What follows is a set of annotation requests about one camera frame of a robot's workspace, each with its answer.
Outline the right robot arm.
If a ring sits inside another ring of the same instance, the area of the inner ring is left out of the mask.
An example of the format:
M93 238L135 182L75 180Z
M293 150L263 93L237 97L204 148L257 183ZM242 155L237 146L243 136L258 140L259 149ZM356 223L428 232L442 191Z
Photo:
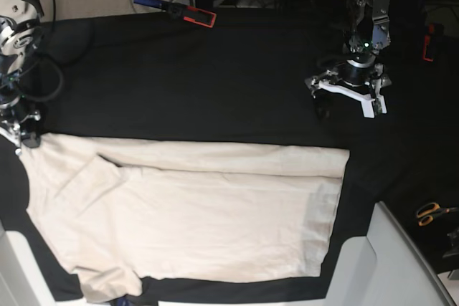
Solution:
M62 68L37 51L44 35L43 15L40 0L1 0L1 136L15 146L17 155L23 145L40 146L37 124L42 114L37 103L52 100L64 85ZM57 73L57 87L47 95L30 95L19 82L43 61Z

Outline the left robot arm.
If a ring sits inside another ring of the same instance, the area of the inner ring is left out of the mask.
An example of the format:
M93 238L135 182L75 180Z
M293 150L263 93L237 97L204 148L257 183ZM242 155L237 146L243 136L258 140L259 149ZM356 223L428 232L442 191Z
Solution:
M379 55L391 43L389 5L390 0L342 0L342 51L320 58L320 74L305 80L313 99L330 92L359 102L365 118L387 113L381 90L391 81Z

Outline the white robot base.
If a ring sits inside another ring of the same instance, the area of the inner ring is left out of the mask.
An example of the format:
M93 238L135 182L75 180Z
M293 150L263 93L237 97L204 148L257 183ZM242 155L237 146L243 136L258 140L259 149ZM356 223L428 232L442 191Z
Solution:
M159 305L457 305L387 206L340 207L319 278L225 287L187 282Z
M83 299L58 302L52 296L26 238L1 229L1 304L86 305Z

